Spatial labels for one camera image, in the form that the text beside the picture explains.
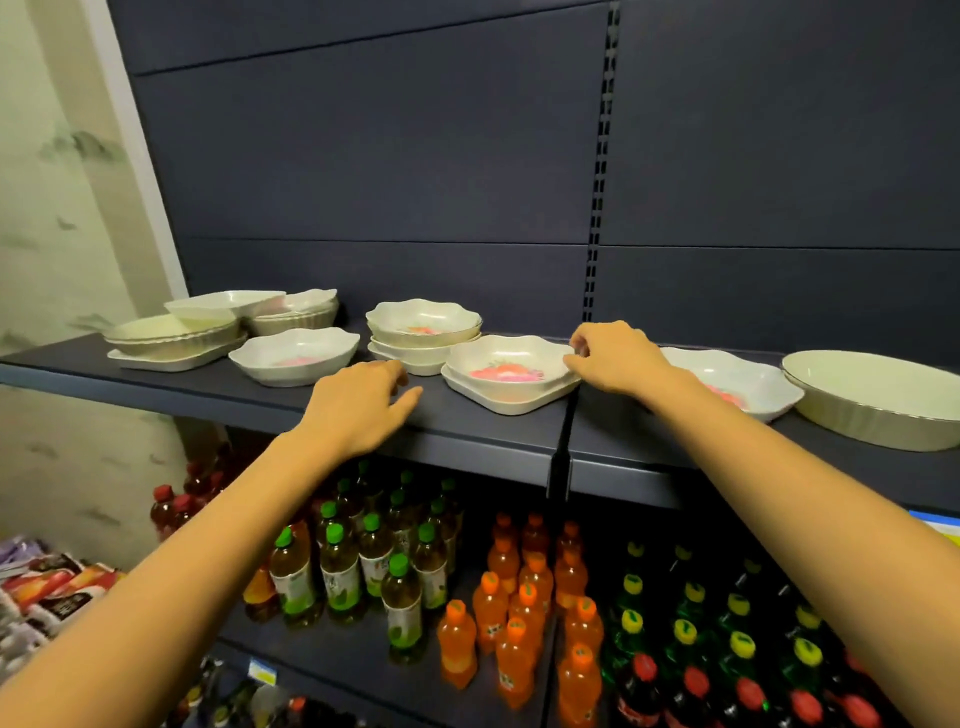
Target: white bowl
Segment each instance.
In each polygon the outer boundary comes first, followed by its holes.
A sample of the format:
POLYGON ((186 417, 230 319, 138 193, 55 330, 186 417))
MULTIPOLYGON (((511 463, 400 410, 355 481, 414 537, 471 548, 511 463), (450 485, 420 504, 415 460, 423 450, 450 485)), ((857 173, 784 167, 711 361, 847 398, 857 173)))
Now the white bowl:
POLYGON ((576 376, 564 364, 569 353, 567 344, 539 336, 481 336, 451 347, 446 366, 491 400, 529 401, 576 376))
POLYGON ((717 349, 660 349, 673 366, 688 369, 708 387, 732 395, 740 409, 768 423, 800 401, 804 390, 777 367, 747 361, 717 349))
POLYGON ((480 314, 458 303, 424 299, 378 303, 367 312, 373 338, 392 347, 426 349, 469 341, 480 333, 480 314))
POLYGON ((781 366, 806 390, 797 411, 817 425, 886 448, 960 445, 960 376, 863 352, 796 352, 781 366))
POLYGON ((359 342, 342 328, 291 328, 250 339, 229 357, 261 384, 300 387, 346 367, 359 342))
POLYGON ((170 313, 182 319, 208 319, 226 313, 236 318, 280 312, 284 291, 218 291, 165 303, 170 313))

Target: orange drink bottle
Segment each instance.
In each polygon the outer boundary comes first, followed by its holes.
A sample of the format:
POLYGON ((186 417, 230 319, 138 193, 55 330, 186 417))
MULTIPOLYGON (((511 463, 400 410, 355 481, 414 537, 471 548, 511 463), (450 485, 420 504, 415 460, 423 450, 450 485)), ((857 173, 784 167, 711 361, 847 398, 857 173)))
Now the orange drink bottle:
POLYGON ((503 626, 507 623, 509 598, 500 588, 500 577, 486 571, 473 593, 473 614, 477 616, 477 644, 489 655, 496 650, 503 626))
POLYGON ((446 615, 437 627, 437 639, 440 640, 441 674, 457 690, 462 690, 477 673, 477 654, 473 646, 477 639, 477 625, 460 599, 453 599, 446 605, 446 615))

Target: bowl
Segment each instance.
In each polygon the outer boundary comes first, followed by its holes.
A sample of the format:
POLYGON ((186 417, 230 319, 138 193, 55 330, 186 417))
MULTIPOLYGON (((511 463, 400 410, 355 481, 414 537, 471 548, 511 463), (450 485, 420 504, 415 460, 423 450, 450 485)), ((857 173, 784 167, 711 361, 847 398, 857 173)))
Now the bowl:
POLYGON ((476 392, 497 401, 528 401, 576 377, 564 364, 567 344, 539 336, 481 336, 450 348, 447 368, 476 392))
POLYGON ((208 319, 229 314, 235 318, 281 312, 284 291, 218 291, 165 303, 181 319, 208 319))
POLYGON ((796 352, 780 365, 806 391, 797 411, 817 425, 885 448, 960 445, 960 376, 864 352, 796 352))
POLYGON ((804 390, 786 380, 777 367, 741 359, 717 349, 660 349, 673 366, 693 372, 700 381, 744 412, 768 423, 793 407, 804 390))
POLYGON ((291 328, 250 339, 228 356, 268 387, 301 387, 346 367, 359 342, 360 334, 342 328, 291 328))
POLYGON ((480 314, 458 303, 424 299, 378 303, 367 312, 367 326, 382 344, 407 349, 448 347, 480 333, 480 314))
POLYGON ((231 314, 184 321, 166 313, 109 328, 103 336, 108 344, 129 356, 178 359, 235 341, 240 336, 240 321, 231 314))

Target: green bottle cap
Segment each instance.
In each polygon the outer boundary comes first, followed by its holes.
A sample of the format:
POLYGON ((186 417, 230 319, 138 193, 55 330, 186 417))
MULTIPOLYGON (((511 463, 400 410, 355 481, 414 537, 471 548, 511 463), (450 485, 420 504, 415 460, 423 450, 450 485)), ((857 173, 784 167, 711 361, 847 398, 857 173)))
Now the green bottle cap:
POLYGON ((434 528, 433 523, 421 523, 420 528, 417 529, 417 536, 422 544, 429 544, 436 535, 437 529, 434 528))
POLYGON ((339 523, 331 523, 326 527, 326 540, 330 544, 339 544, 344 540, 344 527, 339 523))
POLYGON ((390 557, 390 574, 399 578, 406 576, 410 569, 410 560, 405 554, 395 553, 390 557))
POLYGON ((290 529, 290 526, 284 526, 283 530, 280 531, 280 535, 276 537, 274 541, 274 546, 277 548, 286 548, 290 545, 290 542, 294 540, 294 532, 290 529))

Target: bottle cap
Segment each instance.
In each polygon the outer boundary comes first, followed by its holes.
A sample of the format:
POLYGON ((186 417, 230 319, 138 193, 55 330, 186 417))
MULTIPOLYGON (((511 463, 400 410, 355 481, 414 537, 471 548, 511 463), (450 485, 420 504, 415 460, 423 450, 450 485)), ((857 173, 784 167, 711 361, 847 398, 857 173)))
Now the bottle cap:
POLYGON ((746 632, 733 632, 730 635, 730 649, 737 657, 744 660, 753 660, 756 654, 756 643, 754 638, 746 632))
POLYGON ((797 605, 796 614, 797 622, 800 623, 800 626, 809 630, 820 629, 820 624, 824 620, 809 604, 797 605))
POLYGON ((807 691, 792 691, 790 703, 793 712, 804 725, 820 725, 824 719, 824 706, 807 691))
POLYGON ((634 655, 634 675, 645 683, 657 679, 657 663, 650 655, 638 652, 634 655))
POLYGON ((690 645, 697 641, 697 628, 693 626, 692 621, 677 619, 673 623, 673 636, 680 644, 690 645))
POLYGON ((344 540, 344 527, 340 523, 331 523, 326 527, 326 540, 329 544, 339 544, 344 540))
POLYGON ((390 557, 390 574, 399 578, 400 576, 406 576, 407 571, 410 569, 410 560, 406 557, 406 554, 395 553, 390 557))
POLYGON ((421 523, 417 529, 417 536, 422 544, 429 544, 437 535, 437 529, 433 523, 421 523))
POLYGON ((290 542, 294 540, 294 532, 290 529, 290 526, 283 526, 283 530, 280 531, 280 535, 276 537, 274 541, 274 546, 277 548, 286 548, 290 545, 290 542))
POLYGON ((690 693, 703 698, 710 692, 710 681, 701 669, 688 667, 684 671, 684 687, 690 693))
POLYGON ((824 661, 824 653, 820 651, 820 647, 802 637, 793 641, 793 653, 804 665, 810 667, 817 667, 824 661))
POLYGON ((643 591, 643 579, 635 573, 628 573, 623 577, 623 591, 629 595, 637 596, 643 591))
POLYGON ((643 617, 640 612, 625 609, 623 610, 623 616, 620 618, 620 626, 632 635, 639 634, 640 630, 643 629, 643 617))
POLYGON ((704 599, 707 598, 707 590, 701 584, 688 581, 684 586, 684 596, 694 604, 702 604, 704 599))
POLYGON ((763 688, 749 677, 741 677, 736 681, 736 696, 740 704, 749 711, 762 711, 763 704, 767 702, 763 688))
POLYGON ((750 599, 746 596, 731 594, 727 596, 727 609, 738 617, 746 617, 750 614, 750 599))

